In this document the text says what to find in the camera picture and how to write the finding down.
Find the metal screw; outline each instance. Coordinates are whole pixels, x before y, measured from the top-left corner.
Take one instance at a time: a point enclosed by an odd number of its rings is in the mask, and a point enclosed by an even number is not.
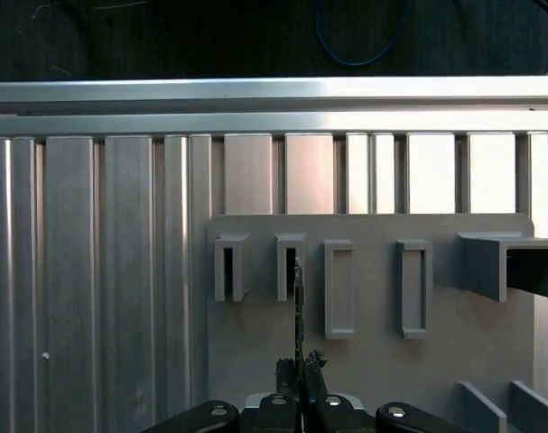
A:
[[[327,399],[326,399],[326,402],[330,405],[330,406],[339,406],[339,404],[341,403],[340,399],[338,397],[334,397],[333,395],[330,395]]]
[[[403,418],[406,416],[406,412],[404,412],[404,409],[398,408],[397,406],[392,406],[391,408],[388,408],[388,413],[394,418]]]
[[[223,408],[223,406],[216,406],[214,410],[211,411],[211,415],[214,417],[223,417],[227,415],[228,411]]]

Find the robotic arm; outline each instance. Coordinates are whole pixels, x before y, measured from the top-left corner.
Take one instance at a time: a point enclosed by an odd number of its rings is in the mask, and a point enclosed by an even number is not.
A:
[[[277,362],[275,392],[248,397],[241,413],[225,401],[208,401],[144,433],[469,432],[402,402],[385,404],[372,416],[357,398],[329,393],[321,371],[323,353],[312,350],[303,359],[303,283],[297,261],[294,270],[295,359]]]

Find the gray shelf bracket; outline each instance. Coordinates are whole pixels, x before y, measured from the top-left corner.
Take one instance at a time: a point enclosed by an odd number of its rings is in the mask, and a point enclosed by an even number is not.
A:
[[[305,275],[304,235],[277,235],[277,300],[288,300],[288,291],[293,290],[294,260],[297,259]]]
[[[509,415],[521,433],[548,431],[548,400],[522,382],[510,383]]]
[[[432,244],[423,239],[398,240],[398,314],[404,338],[426,338],[432,296]]]
[[[461,382],[465,428],[475,433],[507,433],[506,414],[468,382]]]
[[[231,299],[240,302],[247,292],[249,261],[248,235],[222,236],[214,243],[215,301]]]
[[[460,234],[462,288],[498,302],[506,289],[548,298],[548,239],[519,234]]]
[[[354,336],[354,244],[349,240],[324,241],[326,338]]]

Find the dark background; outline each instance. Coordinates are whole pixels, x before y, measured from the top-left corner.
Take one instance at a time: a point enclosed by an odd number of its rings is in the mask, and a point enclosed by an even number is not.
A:
[[[391,52],[332,62],[316,0],[0,0],[0,81],[127,78],[543,75],[548,14],[531,0],[411,0]],[[347,60],[382,49],[405,0],[324,0],[324,34]]]

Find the blue cable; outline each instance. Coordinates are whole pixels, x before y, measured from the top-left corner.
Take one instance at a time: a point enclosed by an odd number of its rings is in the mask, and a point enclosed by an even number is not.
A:
[[[408,13],[410,11],[410,2],[411,0],[406,0],[406,7],[404,9],[404,14],[402,15],[402,19],[400,20],[400,23],[398,24],[398,28],[396,29],[396,32],[394,33],[394,37],[390,40],[390,42],[373,58],[368,60],[362,60],[362,61],[345,61],[342,60],[340,57],[334,53],[326,40],[323,37],[322,31],[321,31],[321,3],[322,0],[318,0],[318,5],[316,8],[316,33],[318,34],[318,39],[320,40],[320,44],[323,47],[323,49],[330,55],[330,57],[333,58],[335,62],[342,66],[348,66],[348,67],[357,67],[357,66],[367,66],[371,63],[374,63],[375,61],[378,61],[382,59],[390,50],[392,50],[392,47],[398,42],[398,38],[400,37],[400,34],[402,33],[402,30],[404,29],[404,25],[408,19]]]

